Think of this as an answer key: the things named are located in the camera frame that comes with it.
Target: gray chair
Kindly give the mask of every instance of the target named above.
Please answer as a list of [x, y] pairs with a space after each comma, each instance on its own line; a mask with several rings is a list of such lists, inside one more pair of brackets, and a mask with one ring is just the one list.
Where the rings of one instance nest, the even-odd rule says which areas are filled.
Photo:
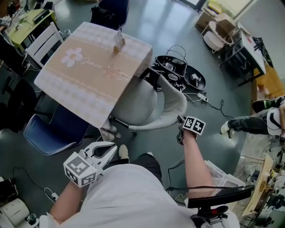
[[136, 76], [123, 92], [111, 115], [133, 132], [174, 125], [177, 123], [177, 116], [185, 114], [187, 100], [164, 76], [159, 76], [158, 84], [163, 91], [164, 108], [161, 115], [153, 122], [144, 125], [155, 109], [157, 93], [148, 82]]

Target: flower pattern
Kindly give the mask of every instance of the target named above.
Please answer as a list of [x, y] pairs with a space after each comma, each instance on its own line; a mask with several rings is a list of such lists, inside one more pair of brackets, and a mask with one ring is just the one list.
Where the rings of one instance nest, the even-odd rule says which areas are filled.
[[81, 48], [68, 49], [66, 51], [66, 56], [61, 59], [62, 63], [66, 63], [67, 67], [71, 67], [74, 65], [75, 61], [80, 61], [83, 58], [81, 54]]

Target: white tabletop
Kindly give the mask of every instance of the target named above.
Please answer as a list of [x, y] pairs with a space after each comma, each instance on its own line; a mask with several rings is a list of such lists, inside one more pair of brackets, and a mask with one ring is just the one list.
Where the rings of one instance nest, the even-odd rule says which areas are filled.
[[263, 55], [259, 49], [256, 51], [254, 50], [254, 46], [256, 45], [256, 43], [253, 41], [252, 37], [249, 37], [250, 39], [249, 41], [246, 35], [242, 31], [240, 31], [240, 35], [243, 46], [247, 49], [248, 53], [254, 58], [259, 68], [261, 69], [262, 72], [260, 73], [266, 74]]
[[117, 31], [83, 22], [56, 50], [35, 79], [52, 99], [101, 128], [133, 75], [151, 63], [152, 47], [123, 34], [126, 45], [113, 52]]

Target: dark blue chair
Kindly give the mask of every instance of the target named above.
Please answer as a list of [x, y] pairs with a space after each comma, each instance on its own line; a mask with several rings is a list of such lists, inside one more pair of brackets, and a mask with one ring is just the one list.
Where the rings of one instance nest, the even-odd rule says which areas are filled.
[[99, 3], [99, 7], [104, 10], [108, 10], [114, 13], [118, 19], [117, 30], [122, 29], [126, 24], [128, 17], [130, 2], [129, 0], [102, 0]]
[[49, 124], [33, 115], [24, 130], [24, 137], [41, 153], [54, 155], [80, 145], [88, 126], [89, 123], [58, 105]]

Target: white wooden chair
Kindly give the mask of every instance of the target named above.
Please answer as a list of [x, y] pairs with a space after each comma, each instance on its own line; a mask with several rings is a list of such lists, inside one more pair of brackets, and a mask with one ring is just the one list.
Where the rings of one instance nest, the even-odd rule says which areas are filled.
[[63, 39], [58, 29], [52, 22], [50, 23], [50, 26], [26, 49], [26, 53], [28, 53], [29, 56], [43, 68], [44, 65], [41, 63], [41, 60], [58, 41], [63, 43]]

